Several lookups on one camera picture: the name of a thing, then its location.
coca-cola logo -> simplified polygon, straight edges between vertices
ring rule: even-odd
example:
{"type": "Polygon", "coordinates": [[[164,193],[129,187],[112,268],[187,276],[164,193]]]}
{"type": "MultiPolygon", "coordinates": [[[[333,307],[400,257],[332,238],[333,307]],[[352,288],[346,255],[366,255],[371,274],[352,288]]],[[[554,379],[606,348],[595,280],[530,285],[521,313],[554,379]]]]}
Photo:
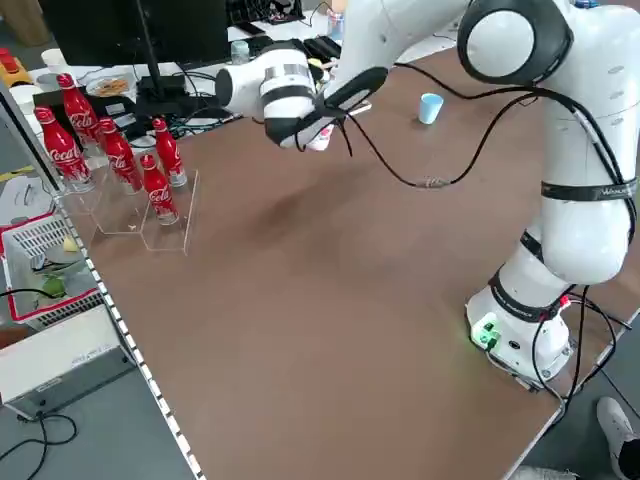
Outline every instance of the coca-cola logo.
{"type": "Polygon", "coordinates": [[[54,148],[49,153],[51,153],[51,157],[56,163],[73,163],[81,157],[80,150],[75,144],[66,152],[60,152],[54,148]]]}
{"type": "Polygon", "coordinates": [[[154,190],[149,194],[149,200],[151,203],[160,203],[166,202],[169,200],[169,187],[166,186],[164,188],[159,188],[158,190],[154,190]]]}
{"type": "Polygon", "coordinates": [[[91,113],[89,110],[85,110],[83,112],[72,113],[69,115],[69,121],[74,128],[89,128],[94,125],[93,118],[91,118],[91,113]]]}
{"type": "Polygon", "coordinates": [[[111,166],[115,169],[122,170],[127,167],[127,161],[124,159],[124,155],[109,155],[111,166]]]}

black cable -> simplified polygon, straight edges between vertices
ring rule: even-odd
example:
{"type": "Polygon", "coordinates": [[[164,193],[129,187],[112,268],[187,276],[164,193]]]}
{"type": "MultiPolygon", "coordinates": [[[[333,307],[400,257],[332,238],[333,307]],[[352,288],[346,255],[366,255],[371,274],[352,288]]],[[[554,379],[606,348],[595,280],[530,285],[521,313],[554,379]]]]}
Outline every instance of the black cable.
{"type": "Polygon", "coordinates": [[[445,40],[451,40],[454,43],[457,42],[457,40],[455,38],[447,37],[446,35],[438,35],[438,34],[434,33],[431,36],[435,37],[435,38],[444,38],[445,40]]]}
{"type": "Polygon", "coordinates": [[[182,74],[184,75],[184,77],[185,77],[187,80],[189,80],[189,83],[191,83],[191,86],[193,87],[193,93],[195,94],[195,97],[199,100],[199,101],[198,101],[198,104],[199,104],[201,101],[204,101],[204,100],[202,100],[202,96],[200,95],[200,92],[199,92],[199,91],[198,91],[198,89],[196,88],[196,84],[195,84],[195,82],[193,81],[193,78],[191,78],[191,76],[186,72],[186,70],[185,70],[184,68],[182,68],[182,65],[180,65],[179,63],[176,63],[176,65],[178,66],[178,68],[180,69],[180,71],[182,71],[182,74]]]}
{"type": "Polygon", "coordinates": [[[189,75],[190,77],[195,77],[195,78],[202,78],[204,80],[211,80],[212,82],[216,81],[216,77],[214,77],[213,75],[210,75],[208,73],[205,72],[187,72],[187,75],[189,75]]]}
{"type": "Polygon", "coordinates": [[[25,421],[27,423],[35,423],[35,422],[39,423],[40,429],[42,430],[42,440],[40,440],[38,438],[29,438],[27,440],[23,440],[20,443],[17,443],[16,445],[11,447],[6,452],[0,454],[0,462],[2,462],[5,458],[7,458],[13,452],[15,452],[16,450],[24,447],[25,445],[29,445],[31,443],[42,445],[42,455],[40,456],[40,461],[38,462],[38,465],[36,466],[36,468],[33,471],[33,473],[31,473],[31,475],[29,475],[27,477],[27,480],[33,480],[35,478],[35,476],[38,473],[40,473],[40,470],[42,470],[42,467],[44,466],[44,462],[45,462],[45,460],[47,458],[47,452],[48,452],[49,447],[59,446],[59,445],[66,445],[68,443],[71,443],[73,440],[75,440],[75,438],[78,436],[78,425],[76,424],[76,422],[71,417],[68,417],[67,415],[57,414],[57,413],[50,413],[50,414],[46,414],[46,415],[40,415],[35,420],[31,420],[31,421],[30,420],[23,420],[23,421],[25,421]],[[59,440],[59,441],[49,440],[48,435],[47,435],[47,429],[46,429],[46,427],[44,425],[44,422],[45,422],[45,420],[49,420],[49,419],[52,419],[52,418],[60,418],[60,419],[68,421],[71,424],[71,427],[73,429],[73,433],[65,440],[59,440]]]}
{"type": "MultiPolygon", "coordinates": [[[[418,71],[420,73],[423,73],[428,78],[435,79],[435,77],[433,77],[431,74],[429,74],[428,72],[423,71],[422,69],[420,69],[418,67],[415,67],[414,65],[410,65],[410,64],[400,64],[400,65],[401,66],[407,66],[408,68],[411,68],[411,69],[416,70],[416,71],[418,71]]],[[[606,136],[602,132],[602,129],[600,128],[600,125],[598,124],[596,119],[593,117],[591,112],[589,112],[589,110],[587,110],[587,108],[584,105],[582,105],[581,103],[579,103],[576,100],[572,99],[571,97],[568,97],[568,96],[566,96],[564,94],[561,94],[561,93],[558,93],[558,92],[554,92],[553,90],[548,90],[546,88],[535,87],[535,86],[505,87],[505,88],[499,88],[499,89],[496,89],[496,90],[491,90],[491,91],[488,91],[488,92],[480,93],[478,95],[471,95],[470,96],[470,95],[461,94],[460,92],[457,92],[457,91],[451,89],[450,87],[448,87],[447,85],[443,84],[442,82],[440,82],[437,79],[435,79],[434,81],[436,81],[436,83],[441,85],[446,90],[451,91],[455,95],[458,95],[461,98],[470,99],[470,100],[479,99],[479,98],[485,98],[485,97],[489,97],[489,96],[492,96],[492,95],[498,95],[498,94],[503,94],[503,93],[527,92],[526,95],[518,97],[516,100],[512,100],[511,102],[509,102],[509,104],[507,106],[505,106],[502,110],[500,110],[500,112],[496,116],[496,118],[498,118],[498,119],[499,119],[499,117],[504,115],[504,113],[509,108],[513,107],[515,104],[519,103],[522,100],[525,100],[525,99],[528,99],[528,98],[534,98],[536,96],[537,97],[543,97],[543,98],[549,98],[551,100],[554,100],[554,101],[560,103],[569,112],[571,112],[571,114],[574,115],[576,118],[580,118],[577,115],[577,113],[579,112],[582,115],[582,117],[584,117],[584,119],[586,120],[586,122],[589,125],[589,127],[593,130],[593,132],[587,132],[589,137],[591,137],[592,135],[595,134],[595,137],[597,138],[597,141],[596,141],[596,138],[592,138],[592,144],[593,144],[593,146],[594,146],[594,148],[596,150],[596,153],[598,154],[598,157],[600,159],[600,162],[601,162],[603,168],[607,172],[607,175],[611,179],[612,183],[614,185],[622,185],[622,184],[625,183],[624,177],[622,176],[622,173],[620,171],[620,166],[618,165],[618,162],[616,160],[615,153],[613,152],[613,149],[609,145],[609,142],[608,142],[606,136]]],[[[420,182],[409,181],[409,180],[406,180],[405,178],[403,178],[401,175],[399,175],[393,168],[391,168],[391,166],[387,163],[387,161],[384,159],[384,157],[379,152],[379,150],[375,147],[375,145],[373,145],[373,142],[368,137],[368,135],[366,135],[366,133],[364,132],[362,127],[359,126],[358,122],[354,120],[353,116],[351,116],[348,112],[344,112],[344,111],[342,111],[340,109],[336,109],[336,108],[332,109],[331,107],[327,107],[327,111],[329,111],[329,112],[338,111],[338,112],[341,112],[343,115],[349,116],[351,118],[351,120],[353,120],[354,123],[356,123],[356,125],[358,126],[358,129],[363,134],[363,136],[367,139],[367,142],[369,143],[371,148],[376,153],[378,159],[387,168],[387,170],[389,170],[389,172],[391,172],[391,174],[396,179],[398,179],[400,182],[402,182],[405,185],[410,186],[410,187],[431,189],[431,188],[442,188],[442,187],[446,187],[446,186],[454,184],[454,183],[458,183],[463,178],[465,178],[467,176],[467,174],[471,171],[471,169],[475,165],[475,162],[477,161],[477,159],[478,159],[478,157],[480,155],[480,152],[482,151],[482,148],[479,148],[476,151],[476,154],[474,155],[474,158],[472,159],[472,161],[469,164],[469,166],[464,170],[464,172],[461,175],[456,177],[453,181],[447,181],[447,180],[440,179],[440,178],[427,178],[426,181],[420,181],[420,182]]],[[[491,130],[493,130],[493,127],[497,123],[496,118],[494,118],[494,120],[491,122],[491,124],[489,126],[489,130],[488,130],[489,133],[490,133],[491,130]]],[[[485,135],[483,137],[483,141],[486,142],[487,138],[488,138],[488,135],[487,135],[487,132],[485,132],[485,135]]],[[[636,210],[634,199],[628,198],[628,199],[624,200],[624,203],[625,203],[625,206],[627,207],[627,211],[629,213],[629,223],[630,223],[630,227],[629,227],[629,243],[631,243],[631,241],[633,240],[633,238],[635,236],[635,232],[636,232],[637,210],[636,210]]]]}
{"type": "Polygon", "coordinates": [[[597,306],[596,304],[594,304],[593,306],[595,307],[594,311],[597,311],[607,324],[609,334],[611,335],[611,349],[609,350],[609,353],[607,353],[607,356],[604,358],[604,360],[602,360],[602,362],[600,362],[600,364],[597,365],[596,368],[594,368],[591,373],[589,373],[589,375],[587,375],[587,377],[582,382],[583,386],[586,385],[587,382],[589,382],[593,377],[600,373],[604,367],[607,366],[609,361],[611,361],[611,359],[613,358],[613,355],[616,353],[616,349],[618,348],[618,337],[616,336],[616,332],[613,329],[613,325],[611,324],[611,318],[609,318],[609,315],[607,315],[599,306],[597,306]]]}
{"type": "MultiPolygon", "coordinates": [[[[518,104],[518,102],[522,101],[522,100],[527,100],[529,98],[533,98],[535,97],[536,94],[533,93],[529,93],[526,95],[522,95],[520,97],[517,97],[513,100],[511,100],[509,103],[507,103],[507,105],[505,105],[499,112],[498,114],[493,118],[493,120],[491,121],[491,123],[489,124],[489,127],[487,128],[487,130],[485,131],[484,135],[482,136],[482,140],[480,141],[480,144],[478,145],[478,147],[476,148],[476,151],[473,155],[473,158],[471,159],[471,162],[469,162],[469,164],[467,165],[467,167],[464,169],[464,171],[458,175],[455,179],[451,180],[451,181],[446,181],[444,184],[442,184],[441,186],[448,186],[448,185],[454,185],[460,181],[462,181],[473,169],[473,167],[475,166],[476,162],[478,161],[478,158],[480,157],[480,154],[482,153],[482,150],[485,146],[485,144],[487,143],[487,140],[489,139],[489,136],[491,135],[491,132],[493,131],[493,129],[495,128],[496,124],[498,123],[498,121],[500,120],[500,118],[502,118],[502,116],[507,113],[507,111],[512,108],[514,105],[518,104]]],[[[367,132],[364,130],[364,128],[362,128],[362,126],[360,125],[360,123],[358,122],[358,120],[356,120],[355,117],[353,117],[351,114],[347,113],[347,116],[351,119],[351,121],[353,123],[355,123],[356,127],[358,128],[358,130],[360,130],[360,133],[362,134],[362,136],[365,138],[365,140],[367,141],[367,143],[369,144],[369,146],[371,147],[371,149],[374,151],[374,153],[376,154],[376,156],[378,157],[378,160],[380,160],[380,162],[384,165],[384,167],[389,171],[389,173],[391,173],[391,175],[393,175],[398,181],[400,181],[401,183],[409,186],[409,187],[413,187],[413,188],[421,188],[421,189],[432,189],[434,188],[435,183],[437,182],[437,180],[439,179],[427,179],[426,181],[412,181],[412,180],[407,180],[406,178],[404,178],[402,175],[400,175],[388,162],[387,160],[384,158],[384,155],[382,155],[382,153],[380,153],[380,151],[378,150],[378,148],[376,147],[376,145],[373,143],[373,140],[371,140],[371,138],[369,137],[369,135],[367,134],[367,132]]]]}
{"type": "Polygon", "coordinates": [[[587,293],[589,292],[589,285],[586,285],[582,290],[582,303],[580,304],[580,326],[578,327],[578,349],[576,350],[576,368],[573,374],[573,380],[571,382],[571,389],[567,394],[567,399],[565,402],[565,409],[569,411],[569,406],[573,401],[573,396],[576,393],[576,389],[578,388],[578,381],[580,379],[580,362],[582,361],[582,340],[584,337],[584,320],[585,320],[585,308],[586,308],[586,298],[587,293]]]}
{"type": "Polygon", "coordinates": [[[488,90],[488,91],[483,92],[483,93],[478,93],[476,95],[467,95],[465,93],[457,91],[453,87],[450,87],[449,85],[444,83],[442,80],[440,80],[438,77],[436,77],[432,73],[427,72],[426,70],[423,70],[420,67],[416,67],[415,65],[412,65],[410,63],[403,63],[403,62],[396,62],[393,65],[395,67],[408,68],[409,70],[413,70],[415,72],[418,72],[418,73],[424,75],[425,77],[427,77],[429,80],[431,80],[436,85],[438,85],[441,88],[445,89],[450,94],[452,94],[452,95],[454,95],[454,96],[456,96],[458,98],[462,98],[463,100],[477,100],[478,98],[484,98],[485,96],[493,95],[494,93],[499,93],[498,91],[500,90],[498,88],[498,89],[495,89],[495,90],[488,90]]]}
{"type": "Polygon", "coordinates": [[[299,21],[301,24],[306,25],[306,26],[307,26],[307,27],[309,27],[309,28],[312,28],[312,27],[313,27],[313,22],[312,22],[312,20],[313,20],[313,16],[316,14],[316,12],[320,9],[320,7],[321,7],[322,5],[326,5],[326,6],[327,6],[327,8],[328,8],[329,10],[332,10],[332,9],[331,9],[331,5],[329,5],[327,2],[320,2],[320,3],[318,4],[318,6],[317,6],[316,8],[314,8],[314,9],[313,9],[313,12],[311,12],[311,15],[309,15],[309,23],[307,23],[307,22],[305,22],[305,21],[303,21],[303,20],[298,20],[298,21],[299,21]]]}
{"type": "MultiPolygon", "coordinates": [[[[573,292],[569,292],[568,295],[570,295],[571,297],[577,299],[578,301],[582,301],[581,300],[581,296],[573,293],[573,292]]],[[[604,310],[602,310],[597,303],[593,302],[592,300],[590,300],[589,298],[587,298],[587,304],[586,307],[589,310],[592,310],[593,312],[599,314],[600,316],[602,316],[603,318],[606,316],[606,318],[608,318],[610,321],[617,323],[618,325],[620,325],[621,327],[623,327],[625,330],[631,331],[633,330],[633,327],[631,325],[629,325],[628,323],[620,320],[619,318],[617,318],[614,315],[608,314],[606,313],[604,310]]]]}
{"type": "Polygon", "coordinates": [[[622,393],[622,391],[620,390],[620,388],[618,388],[618,386],[616,385],[616,383],[613,381],[613,379],[609,376],[609,374],[607,373],[606,370],[602,370],[602,375],[604,375],[604,378],[607,379],[607,381],[609,382],[609,384],[613,387],[613,389],[617,392],[617,394],[620,396],[620,398],[622,398],[622,400],[624,401],[624,403],[627,404],[627,407],[629,407],[631,409],[631,411],[633,412],[633,414],[638,417],[638,419],[640,420],[640,412],[638,412],[638,410],[636,410],[636,408],[631,404],[631,402],[629,401],[629,399],[625,396],[624,393],[622,393]]]}
{"type": "Polygon", "coordinates": [[[20,293],[20,292],[39,293],[40,295],[47,298],[51,298],[53,300],[60,298],[60,297],[51,295],[50,293],[47,293],[44,290],[38,290],[37,288],[15,288],[13,290],[7,290],[6,292],[0,292],[0,297],[6,297],[8,295],[13,295],[14,293],[20,293]]]}
{"type": "Polygon", "coordinates": [[[538,382],[540,383],[540,385],[542,385],[542,387],[553,397],[555,397],[556,399],[558,399],[558,401],[560,402],[560,414],[558,415],[558,418],[556,418],[556,420],[553,422],[553,424],[551,425],[550,428],[554,427],[555,425],[557,425],[558,423],[560,423],[562,421],[562,419],[564,418],[564,416],[567,414],[567,404],[564,401],[564,399],[562,398],[562,395],[560,395],[557,391],[555,391],[553,388],[551,388],[548,384],[547,381],[542,378],[542,375],[540,374],[540,369],[538,368],[538,360],[537,360],[537,345],[538,345],[538,338],[540,337],[540,332],[542,332],[542,328],[544,327],[545,322],[549,320],[548,318],[541,318],[539,323],[538,323],[538,328],[536,329],[536,333],[533,335],[533,342],[531,343],[531,363],[533,363],[533,370],[536,373],[536,378],[538,379],[538,382]]]}

computer monitor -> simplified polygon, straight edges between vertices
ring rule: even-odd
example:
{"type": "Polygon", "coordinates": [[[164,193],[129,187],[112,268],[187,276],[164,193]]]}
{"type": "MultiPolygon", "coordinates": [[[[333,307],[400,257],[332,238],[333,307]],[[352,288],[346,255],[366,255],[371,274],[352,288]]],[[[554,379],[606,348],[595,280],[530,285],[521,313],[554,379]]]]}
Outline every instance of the computer monitor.
{"type": "MultiPolygon", "coordinates": [[[[225,0],[141,3],[158,62],[220,63],[229,57],[225,0]]],[[[40,0],[40,6],[70,65],[147,63],[135,0],[40,0]]]]}

blue cup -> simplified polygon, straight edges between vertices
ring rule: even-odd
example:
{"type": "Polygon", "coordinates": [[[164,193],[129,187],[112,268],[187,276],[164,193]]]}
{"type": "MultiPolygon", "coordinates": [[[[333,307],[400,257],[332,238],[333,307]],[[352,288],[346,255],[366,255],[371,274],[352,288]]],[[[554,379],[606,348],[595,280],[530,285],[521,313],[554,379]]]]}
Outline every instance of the blue cup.
{"type": "Polygon", "coordinates": [[[420,115],[418,119],[425,125],[431,125],[436,121],[438,113],[444,104],[444,98],[435,93],[425,93],[420,97],[420,115]]]}

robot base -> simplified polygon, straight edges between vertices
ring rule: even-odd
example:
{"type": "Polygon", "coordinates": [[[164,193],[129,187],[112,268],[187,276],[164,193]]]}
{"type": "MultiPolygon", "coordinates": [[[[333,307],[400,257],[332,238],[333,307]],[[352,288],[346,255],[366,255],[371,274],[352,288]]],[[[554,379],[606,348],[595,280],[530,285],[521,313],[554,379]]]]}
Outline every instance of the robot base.
{"type": "MultiPolygon", "coordinates": [[[[513,375],[527,388],[540,390],[533,366],[533,339],[539,323],[529,323],[504,311],[488,289],[475,295],[467,304],[467,321],[471,341],[481,350],[490,350],[498,366],[513,375]]],[[[558,314],[547,320],[536,342],[536,365],[543,380],[553,379],[574,352],[569,329],[558,314]]]]}

